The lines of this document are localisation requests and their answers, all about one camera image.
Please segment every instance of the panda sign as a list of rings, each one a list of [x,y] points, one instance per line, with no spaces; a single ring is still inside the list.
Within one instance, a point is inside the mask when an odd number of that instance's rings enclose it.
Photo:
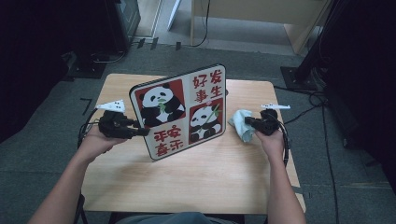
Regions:
[[[130,98],[148,153],[159,160],[225,131],[225,67],[214,64],[187,74],[134,86]]]

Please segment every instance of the chinese character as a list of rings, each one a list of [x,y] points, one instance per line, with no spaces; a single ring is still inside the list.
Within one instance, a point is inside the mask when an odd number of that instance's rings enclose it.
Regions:
[[[160,132],[156,132],[156,133],[154,133],[155,134],[155,136],[154,136],[154,138],[155,138],[155,141],[162,141],[163,142],[163,140],[165,140],[165,138],[167,137],[167,135],[166,135],[166,131],[160,131]]]
[[[197,98],[195,99],[195,101],[199,103],[201,103],[207,97],[206,91],[203,90],[199,90],[198,92],[196,92],[196,94],[197,94]]]
[[[173,141],[171,141],[171,148],[172,148],[172,150],[179,149],[179,148],[183,147],[182,144],[183,144],[183,142],[180,139],[173,140]]]
[[[163,155],[165,155],[166,153],[168,153],[168,148],[166,147],[166,144],[162,144],[162,143],[160,143],[160,145],[159,146],[157,146],[156,148],[158,148],[158,150],[157,150],[157,155],[158,156],[163,156]]]
[[[216,84],[221,82],[221,70],[216,70],[213,73],[210,73],[212,79],[210,80],[211,83]]]
[[[199,75],[198,77],[194,77],[193,83],[194,83],[194,88],[195,88],[195,89],[197,89],[200,85],[201,85],[201,87],[204,87],[204,86],[205,86],[205,83],[207,82],[207,80],[206,80],[206,75]]]
[[[179,129],[176,125],[172,125],[172,129],[168,130],[168,136],[176,138],[178,136],[181,136],[181,134],[179,133],[181,131],[181,129]]]
[[[214,86],[214,87],[212,88],[212,91],[211,91],[212,94],[213,94],[213,96],[210,97],[210,98],[215,98],[215,97],[220,96],[220,95],[221,95],[220,89],[221,89],[221,87],[219,87],[219,86]]]

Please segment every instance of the panda illustration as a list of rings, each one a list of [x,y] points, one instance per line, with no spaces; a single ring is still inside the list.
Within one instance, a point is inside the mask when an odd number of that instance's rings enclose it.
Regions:
[[[185,112],[185,106],[173,94],[169,83],[154,87],[140,94],[139,98],[143,106],[140,110],[143,123],[149,127],[179,119]]]
[[[190,140],[196,142],[215,135],[221,129],[218,114],[214,112],[216,106],[204,106],[194,111],[190,121]]]

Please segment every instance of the wooden table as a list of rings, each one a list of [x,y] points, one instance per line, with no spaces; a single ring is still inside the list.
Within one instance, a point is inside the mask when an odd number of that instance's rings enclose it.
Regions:
[[[123,99],[135,119],[129,90],[156,76],[111,74],[97,104]],[[227,80],[226,114],[238,109],[259,117],[261,104],[277,104],[273,85],[264,81]],[[103,112],[96,112],[100,118]],[[269,163],[256,136],[243,143],[227,123],[225,133],[213,140],[153,161],[143,137],[115,146],[88,168],[82,187],[88,211],[205,214],[265,214],[269,193]],[[290,182],[299,188],[292,156]],[[297,197],[305,210],[301,194]]]

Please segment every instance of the black cable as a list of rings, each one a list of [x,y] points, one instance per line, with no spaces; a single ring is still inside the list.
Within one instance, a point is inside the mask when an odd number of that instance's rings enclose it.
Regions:
[[[276,117],[274,117],[270,113],[267,113],[266,115],[270,116],[273,120],[277,122],[277,124],[279,125],[279,129],[283,134],[283,143],[284,143],[283,163],[285,164],[286,167],[289,161],[289,149],[290,149],[288,131],[286,130],[285,125],[282,122],[280,122]]]
[[[116,60],[112,60],[112,61],[107,61],[107,62],[103,62],[103,61],[93,61],[94,63],[116,63],[119,60],[121,60],[121,58],[123,58],[123,56],[125,56],[125,51],[122,52],[122,55],[116,59]]]
[[[206,37],[207,37],[207,19],[209,18],[209,9],[210,9],[210,0],[207,2],[207,9],[206,9],[206,26],[205,26],[205,36],[204,36],[204,39],[201,41],[201,43],[199,43],[199,44],[197,44],[197,45],[193,45],[193,46],[191,46],[191,47],[193,47],[193,48],[196,48],[196,47],[199,47],[199,46],[201,46],[204,42],[205,42],[205,40],[206,40]]]
[[[81,127],[79,128],[79,133],[78,133],[78,143],[77,143],[77,148],[79,148],[79,146],[82,143],[82,139],[84,138],[84,134],[87,131],[87,127],[90,124],[90,120],[93,116],[93,114],[96,112],[96,110],[98,110],[97,108],[95,108],[91,114],[88,116],[87,120],[85,121],[85,123],[83,125],[81,125]]]
[[[312,93],[311,91],[296,91],[296,90],[290,90],[288,88],[278,87],[278,86],[274,86],[274,89],[279,89],[282,91],[291,91],[291,92],[296,92],[296,93],[305,94],[305,95],[310,95]]]
[[[292,123],[292,122],[296,121],[297,119],[299,119],[301,116],[303,116],[303,115],[305,115],[306,113],[308,113],[309,111],[311,111],[311,110],[313,110],[313,109],[315,109],[315,108],[317,108],[317,107],[326,105],[326,104],[327,104],[327,100],[322,100],[322,99],[319,97],[319,96],[322,96],[322,95],[318,95],[318,94],[323,94],[323,92],[321,92],[321,91],[314,91],[314,92],[311,92],[311,93],[309,94],[309,103],[312,105],[312,107],[309,108],[309,109],[306,109],[305,111],[303,111],[302,113],[300,113],[300,114],[299,114],[297,117],[295,117],[294,119],[291,119],[291,120],[289,120],[289,121],[286,121],[284,124],[286,125],[286,124]],[[320,103],[319,103],[319,104],[314,104],[314,103],[313,103],[313,101],[312,101],[312,97],[313,97],[313,96],[316,96],[316,97],[320,100]]]
[[[334,196],[335,223],[338,224],[338,223],[340,223],[340,220],[339,220],[339,215],[338,215],[337,190],[336,190],[336,187],[335,187],[334,173],[332,171],[332,160],[330,158],[329,140],[328,140],[328,137],[327,137],[327,126],[326,126],[324,108],[325,108],[325,106],[323,105],[322,106],[322,117],[323,117],[324,139],[325,139],[325,144],[326,144],[327,162],[329,163],[330,176],[332,177],[332,192],[333,192],[333,196]]]

